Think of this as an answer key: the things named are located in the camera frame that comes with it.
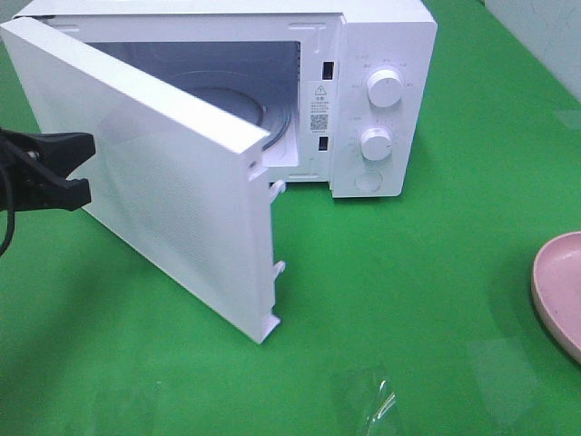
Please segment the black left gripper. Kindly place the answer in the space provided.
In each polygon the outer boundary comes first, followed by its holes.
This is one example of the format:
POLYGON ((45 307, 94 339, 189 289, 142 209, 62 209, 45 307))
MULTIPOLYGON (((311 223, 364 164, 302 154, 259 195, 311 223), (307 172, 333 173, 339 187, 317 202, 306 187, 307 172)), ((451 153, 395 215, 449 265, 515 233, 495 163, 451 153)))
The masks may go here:
POLYGON ((88 133, 18 134, 1 130, 1 172, 10 183, 9 197, 1 176, 1 210, 11 199, 17 212, 47 209, 74 211, 92 201, 87 179, 66 180, 95 155, 88 133), (15 151, 23 152, 52 173, 29 173, 15 151))

